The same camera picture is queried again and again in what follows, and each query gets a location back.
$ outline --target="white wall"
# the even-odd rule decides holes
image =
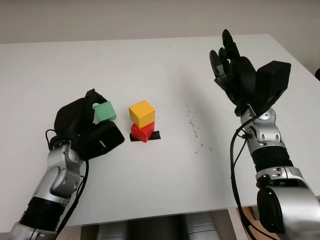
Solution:
[[[0,43],[271,34],[313,74],[319,0],[0,0]]]

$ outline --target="stacked blocks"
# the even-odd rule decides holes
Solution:
[[[117,118],[116,112],[109,101],[94,106],[93,109],[100,122],[114,121]]]
[[[146,143],[155,130],[155,109],[143,100],[129,107],[129,114],[134,122],[131,127],[132,137]]]

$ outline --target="yellow cube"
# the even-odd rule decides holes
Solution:
[[[129,107],[130,118],[139,129],[153,123],[156,118],[155,109],[146,101],[143,100]]]

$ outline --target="silver robot arm segment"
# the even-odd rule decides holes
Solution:
[[[54,240],[61,215],[80,183],[83,160],[67,143],[48,155],[48,169],[9,240]]]
[[[248,107],[241,123],[254,117]],[[293,166],[270,108],[245,127],[247,146],[257,174],[257,206],[261,224],[282,240],[320,239],[320,204]]]

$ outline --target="red cube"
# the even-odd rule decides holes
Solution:
[[[133,124],[131,127],[131,134],[132,134],[132,137],[134,137],[135,139],[138,139],[146,143],[149,140],[152,133],[154,132],[154,130],[155,130],[155,122],[152,122],[141,129],[139,129],[136,124]]]

